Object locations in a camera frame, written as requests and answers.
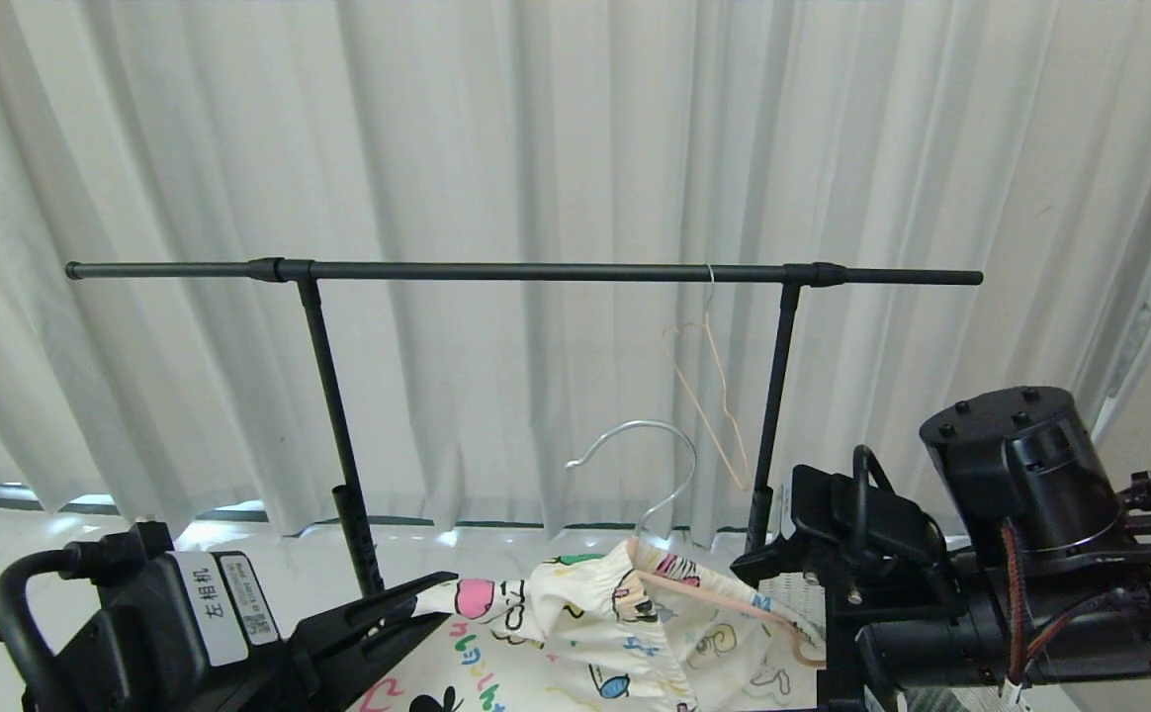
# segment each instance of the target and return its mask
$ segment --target gap under curtain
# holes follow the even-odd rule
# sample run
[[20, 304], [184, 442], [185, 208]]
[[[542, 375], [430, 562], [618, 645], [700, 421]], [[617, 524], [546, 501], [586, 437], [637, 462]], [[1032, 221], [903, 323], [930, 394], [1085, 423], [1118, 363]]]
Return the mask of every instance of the gap under curtain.
[[[68, 260], [981, 269], [978, 290], [801, 304], [770, 483], [866, 442], [912, 491], [945, 403], [1037, 382], [1097, 414], [1150, 202], [1151, 3], [0, 0], [0, 482], [49, 510], [109, 492], [173, 530], [254, 497], [281, 533], [334, 513], [291, 296], [73, 286]], [[746, 522], [661, 346], [702, 285], [322, 293], [371, 513], [633, 522], [684, 474], [664, 436], [562, 465], [660, 419], [699, 444], [671, 522], [698, 541]], [[747, 437], [777, 299], [711, 303]], [[673, 349], [719, 414], [706, 344]]]

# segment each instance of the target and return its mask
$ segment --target black metal rack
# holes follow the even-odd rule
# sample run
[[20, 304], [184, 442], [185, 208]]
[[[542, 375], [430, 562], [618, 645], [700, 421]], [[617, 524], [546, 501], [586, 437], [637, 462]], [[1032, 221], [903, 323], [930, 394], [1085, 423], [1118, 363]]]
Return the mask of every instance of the black metal rack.
[[330, 428], [342, 467], [342, 484], [334, 488], [334, 504], [340, 513], [342, 535], [346, 537], [351, 565], [363, 596], [386, 590], [378, 571], [373, 533], [355, 466], [346, 414], [334, 368], [334, 355], [321, 311], [319, 280], [460, 280], [460, 281], [611, 281], [611, 283], [742, 283], [783, 285], [779, 301], [773, 361], [769, 369], [761, 449], [756, 459], [755, 483], [747, 515], [747, 550], [764, 545], [769, 533], [769, 510], [773, 490], [769, 487], [769, 465], [773, 457], [778, 414], [783, 408], [783, 384], [791, 352], [791, 332], [800, 306], [800, 290], [806, 286], [840, 284], [937, 284], [977, 285], [982, 271], [966, 270], [869, 270], [829, 262], [810, 265], [581, 265], [504, 262], [318, 262], [259, 258], [249, 262], [165, 262], [165, 263], [82, 263], [66, 265], [66, 275], [84, 278], [253, 278], [268, 283], [291, 281], [304, 303], [312, 350]]

